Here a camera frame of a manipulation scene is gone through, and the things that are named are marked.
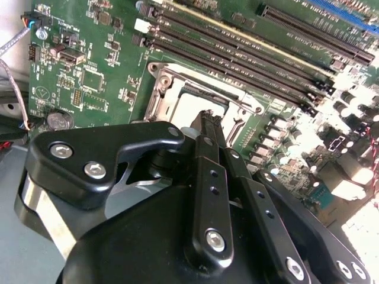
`green circuit board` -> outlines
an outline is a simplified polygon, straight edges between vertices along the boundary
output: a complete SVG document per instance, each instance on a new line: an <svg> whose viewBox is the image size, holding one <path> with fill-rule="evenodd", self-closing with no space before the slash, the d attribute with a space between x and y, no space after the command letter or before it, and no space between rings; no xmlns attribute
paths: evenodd
<svg viewBox="0 0 379 284"><path fill-rule="evenodd" d="M204 13L206 17L244 31L252 37L278 47L287 54L318 66L320 69L328 70L330 73L345 72L354 83L379 92L379 72L377 72L375 60L370 66L356 64L354 61L349 62L261 16L264 5L270 5L345 43L372 54L377 53L379 40L375 34L365 33L310 2L304 0L266 0L264 2L259 0L191 0L187 2L193 4L190 7L194 7L197 13ZM372 7L371 10L376 11L375 5ZM46 118L50 112L61 110L72 117L75 128L128 124L144 118L155 84L155 78L147 71L147 65L150 62L177 63L214 76L202 65L191 60L132 43L133 35L139 34L134 29L136 19L149 20L140 15L136 8L136 1L33 0L32 10L51 17L53 24L44 28L48 33L45 40L37 37L36 29L33 30L31 36L33 54L29 99L31 115ZM182 11L178 12L178 16L201 24L201 20L191 18ZM177 28L177 31L198 41L208 40L207 37L186 29ZM80 63L65 64L52 56L51 49L59 45L62 35L74 37L76 44L70 48L74 51L70 52L83 55ZM38 58L34 56L36 52L34 48L37 48ZM291 57L283 56L265 46L253 44L251 48L288 66L295 67L299 72L311 76L313 80L327 80L324 73L301 65ZM186 49L193 49L194 54L197 52L197 49L192 46L187 46ZM331 67L333 62L341 63L339 70ZM298 85L304 90L321 94L314 85L291 77L291 73L281 73L272 66L260 65L259 62L251 61L250 64L271 72L287 84ZM275 84L269 87L276 91L290 93ZM249 154L259 142L260 135L264 133L273 115L280 115L293 127L297 122L309 123L310 127L313 127L315 120L299 111L296 105L259 89L246 87L246 91L264 106L265 112L262 115L252 115L234 142L233 147L244 158L249 158ZM46 123L35 129L32 135L43 131L49 131ZM298 190L309 185L306 181L307 175L300 170L298 163L282 167L281 173L285 185L291 189Z"/></svg>

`black ram slot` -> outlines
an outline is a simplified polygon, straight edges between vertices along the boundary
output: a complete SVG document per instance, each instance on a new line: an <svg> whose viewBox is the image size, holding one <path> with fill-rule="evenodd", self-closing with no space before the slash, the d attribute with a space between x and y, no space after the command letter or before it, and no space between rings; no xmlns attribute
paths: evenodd
<svg viewBox="0 0 379 284"><path fill-rule="evenodd" d="M196 54L199 54L198 56L200 57L201 54L203 56L207 56L207 59L211 60L212 62L215 62L216 64L219 64L220 66L226 67L229 70L233 70L234 72L238 72L240 75L245 76L247 78L251 78L253 80L257 80L262 82L263 84L268 85L271 88L275 88L280 92L287 93L289 95L293 95L296 98L303 99L304 97L307 96L308 92L306 91L298 91L295 90L291 87L288 87L287 85L282 84L281 82L278 82L276 80L272 80L258 72L255 72L253 70L250 70L248 68L245 68L235 62L233 62L230 58L228 57L221 57L216 51L211 51L210 47L203 44L198 44L194 40L188 40L180 35L177 35L176 37L167 35L165 33L159 33L165 38L167 38L170 41L180 40L181 42L187 43L190 45L190 48L196 52Z"/></svg>
<svg viewBox="0 0 379 284"><path fill-rule="evenodd" d="M249 78L244 78L240 74L229 70L228 68L225 68L223 66L219 66L207 59L203 59L199 57L196 54L192 54L188 50L184 50L182 48L173 46L171 43L161 40L155 40L153 43L153 48L167 51L170 53L173 53L174 55L180 56L184 59L190 60L192 62L195 62L196 64L199 64L200 66L206 68L209 72L214 72L218 74L219 76L223 76L225 78L228 78L230 80L233 80L235 82L238 82L240 84L243 84L247 87L259 90L263 92L264 94L267 94L269 96L273 96L276 98L280 98L285 102L288 102L290 104L296 105L298 107L301 107L304 104L304 101L301 99L293 98L292 96L289 96L285 93L279 92L275 89L270 88L269 86L266 86L264 84L261 84L259 82L255 82Z"/></svg>
<svg viewBox="0 0 379 284"><path fill-rule="evenodd" d="M300 37L310 40L331 52L339 54L347 59L368 66L375 59L375 56L348 44L300 19L294 18L282 11L266 5L261 16L275 24L298 34Z"/></svg>
<svg viewBox="0 0 379 284"><path fill-rule="evenodd" d="M260 69L258 67L252 67L251 64L248 62L241 60L237 57L231 56L229 54L225 54L223 50L220 50L216 47L209 46L205 44L202 41L197 41L186 34L179 33L177 31L170 30L167 27L161 26L160 32L165 37L170 36L172 38L175 38L179 41L185 42L189 44L192 48L196 47L198 48L197 51L199 53L207 51L210 57L213 57L214 59L217 59L218 62L223 62L226 60L227 62L230 62L231 67L234 67L235 69L241 70L245 74L249 74L260 81L267 82L271 81L274 85L279 86L282 89L286 89L289 92L296 94L297 96L304 96L307 95L310 91L307 89L299 87L297 84L289 81L282 80L280 77L278 77L275 74L272 74L270 72L267 72L266 70Z"/></svg>
<svg viewBox="0 0 379 284"><path fill-rule="evenodd" d="M186 20L185 18L178 17L176 13L172 12L164 12L162 16L160 16L162 20L167 22L172 22L175 24L183 25L188 29L192 29L200 34L204 34L205 36L211 37L215 40L222 42L225 45L232 45L234 49L238 49L241 52L246 53L252 60L261 61L264 64L270 64L273 67L276 67L278 70L283 70L283 72L289 72L291 75L297 76L301 79L306 80L310 84L314 84L314 78L312 75L295 68L289 64L276 60L268 55L265 55L248 45L243 45L242 42L234 40L222 33L218 33L215 30L212 30L208 27L203 27L202 25L196 24L193 21Z"/></svg>

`wire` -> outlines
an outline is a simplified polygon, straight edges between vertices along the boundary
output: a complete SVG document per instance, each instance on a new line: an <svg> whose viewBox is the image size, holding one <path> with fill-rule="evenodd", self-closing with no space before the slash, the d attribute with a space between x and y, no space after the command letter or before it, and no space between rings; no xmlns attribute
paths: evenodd
<svg viewBox="0 0 379 284"><path fill-rule="evenodd" d="M16 34L9 42L0 47L0 57L4 55L12 46L20 41L24 36L29 33L30 29L25 27L18 34Z"/></svg>
<svg viewBox="0 0 379 284"><path fill-rule="evenodd" d="M16 94L17 101L21 107L21 113L23 115L25 129L30 131L28 112L26 110L24 99L23 99L23 96L21 94L21 91L20 91L19 87L17 86L17 84L16 84L16 82L12 76L12 73L11 73L11 70L9 69L9 66L2 59L0 59L0 65L5 69L5 72L8 75L9 82L11 83L13 90Z"/></svg>

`silver screw head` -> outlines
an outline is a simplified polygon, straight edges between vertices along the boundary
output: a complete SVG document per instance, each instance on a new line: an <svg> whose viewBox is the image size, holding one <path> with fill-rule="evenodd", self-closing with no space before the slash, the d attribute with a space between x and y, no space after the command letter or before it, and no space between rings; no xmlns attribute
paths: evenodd
<svg viewBox="0 0 379 284"><path fill-rule="evenodd" d="M304 280L305 278L304 271L294 259L287 257L287 260L285 263L287 265L288 270L292 273L293 276L295 276L297 280L300 280L300 281Z"/></svg>
<svg viewBox="0 0 379 284"><path fill-rule="evenodd" d="M232 156L233 156L234 158L236 158L236 159L239 158L239 154L238 154L236 151L234 151L233 149L231 149L230 154L232 154Z"/></svg>
<svg viewBox="0 0 379 284"><path fill-rule="evenodd" d="M263 175L265 176L266 180L268 180L269 182L272 182L272 178L268 173L264 173Z"/></svg>
<svg viewBox="0 0 379 284"><path fill-rule="evenodd" d="M64 144L55 144L52 145L50 148L50 152L54 157L60 158L60 159L67 159L70 158L73 154L72 149Z"/></svg>
<svg viewBox="0 0 379 284"><path fill-rule="evenodd" d="M36 31L36 36L40 40L47 40L47 37L49 36L49 34L47 33L47 31L44 28L39 28Z"/></svg>
<svg viewBox="0 0 379 284"><path fill-rule="evenodd" d="M353 278L353 274L351 273L350 269L348 269L348 267L344 263L337 260L337 265L338 265L339 270L346 276L346 278L348 278L348 279Z"/></svg>
<svg viewBox="0 0 379 284"><path fill-rule="evenodd" d="M84 166L84 172L93 179L102 179L107 173L105 167L97 162L90 162Z"/></svg>
<svg viewBox="0 0 379 284"><path fill-rule="evenodd" d="M174 127L169 127L168 132L170 132L170 134L175 136L175 137L179 136L178 130L176 130Z"/></svg>
<svg viewBox="0 0 379 284"><path fill-rule="evenodd" d="M225 249L224 238L218 232L213 230L207 231L206 239L210 247L216 252L220 253Z"/></svg>
<svg viewBox="0 0 379 284"><path fill-rule="evenodd" d="M355 272L359 275L363 280L367 279L366 273L355 263L352 262L351 266L354 268Z"/></svg>

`electrolytic capacitor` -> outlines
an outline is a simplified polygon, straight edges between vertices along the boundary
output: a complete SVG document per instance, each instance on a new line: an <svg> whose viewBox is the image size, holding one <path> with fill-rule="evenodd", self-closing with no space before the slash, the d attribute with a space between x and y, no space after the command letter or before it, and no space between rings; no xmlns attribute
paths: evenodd
<svg viewBox="0 0 379 284"><path fill-rule="evenodd" d="M301 143L304 139L303 133L298 129L292 132L292 136L294 137L294 140L298 143Z"/></svg>
<svg viewBox="0 0 379 284"><path fill-rule="evenodd" d="M372 108L364 108L364 114L368 116L372 121L377 122L379 121L379 111Z"/></svg>
<svg viewBox="0 0 379 284"><path fill-rule="evenodd" d="M334 109L337 110L341 117L348 117L349 115L351 115L350 109L341 102L336 102L334 104Z"/></svg>
<svg viewBox="0 0 379 284"><path fill-rule="evenodd" d="M317 177L315 177L314 174L309 173L308 178L309 178L309 183L311 184L313 188L316 188L320 185L320 180Z"/></svg>
<svg viewBox="0 0 379 284"><path fill-rule="evenodd" d="M278 159L279 164L288 164L288 162L290 161L290 158L287 157L287 155L283 152L278 153L276 155L276 158Z"/></svg>
<svg viewBox="0 0 379 284"><path fill-rule="evenodd" d="M58 54L59 54L62 50L64 50L64 49L66 49L66 46L65 46L64 44L62 44L62 43L61 43L61 44L58 44L58 45L56 45L56 46L50 48L50 54L51 54L52 56L54 56L54 57L57 57Z"/></svg>
<svg viewBox="0 0 379 284"><path fill-rule="evenodd" d="M279 166L277 164L269 164L267 166L267 169L272 173L273 175L279 174Z"/></svg>

